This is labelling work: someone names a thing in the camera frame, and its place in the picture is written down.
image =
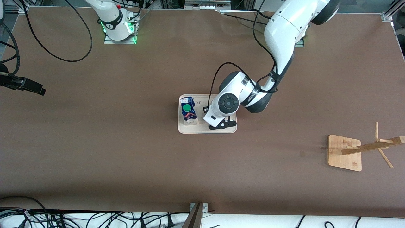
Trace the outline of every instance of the brown tabletop surface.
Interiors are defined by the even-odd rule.
[[[47,54],[25,17],[17,20],[17,75],[47,92],[0,89],[1,196],[33,196],[49,209],[184,211],[208,202],[216,213],[405,216],[405,147],[385,150],[393,169],[377,151],[363,154],[361,172],[327,164],[329,134],[370,143],[379,121],[381,138],[405,135],[405,64],[378,14],[313,25],[267,109],[240,108],[235,133],[184,135],[179,96],[208,93],[222,63],[255,80],[269,72],[252,24],[215,11],[152,11],[136,45],[105,45],[94,10],[79,12],[94,45],[76,63]],[[76,59],[88,50],[72,9],[29,15],[56,55]],[[8,48],[4,58],[11,55]],[[215,89],[235,70],[224,67]]]

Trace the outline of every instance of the robotic arm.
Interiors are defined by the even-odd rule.
[[[111,0],[85,0],[96,11],[101,24],[112,40],[121,41],[134,33],[134,13],[119,8]]]
[[[286,0],[269,19],[264,38],[273,54],[275,67],[264,86],[252,82],[240,71],[229,74],[219,87],[204,120],[216,127],[241,104],[249,112],[263,111],[276,91],[294,58],[294,46],[303,36],[310,22],[320,25],[332,18],[340,0]]]

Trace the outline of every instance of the wooden mug tree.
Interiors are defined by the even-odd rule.
[[[378,150],[390,168],[391,162],[382,149],[389,146],[405,144],[405,136],[391,139],[378,138],[378,122],[375,122],[375,142],[362,145],[360,140],[342,136],[328,136],[328,164],[348,170],[361,171],[361,153]]]

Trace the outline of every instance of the beige plastic tray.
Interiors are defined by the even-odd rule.
[[[226,134],[226,133],[234,133],[236,131],[236,128],[238,125],[235,127],[228,127],[225,129],[217,129],[217,130],[210,130],[209,125],[207,122],[204,121],[204,110],[203,108],[207,106],[207,100],[208,100],[208,95],[209,94],[183,94],[179,97],[179,119],[177,121],[177,129],[179,130],[180,133],[182,134]],[[217,94],[211,94],[211,98],[209,103],[211,104],[212,100],[215,98]],[[196,125],[184,125],[184,119],[183,115],[181,114],[181,104],[180,104],[180,99],[184,97],[193,97],[194,98],[194,103],[196,106],[194,107],[197,110],[197,117],[198,121],[200,122],[199,124]],[[236,113],[232,114],[230,116],[231,120],[236,121]]]

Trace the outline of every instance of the green cap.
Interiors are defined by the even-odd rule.
[[[189,111],[191,111],[191,106],[189,104],[185,104],[185,105],[183,105],[183,110],[186,112],[189,112]]]

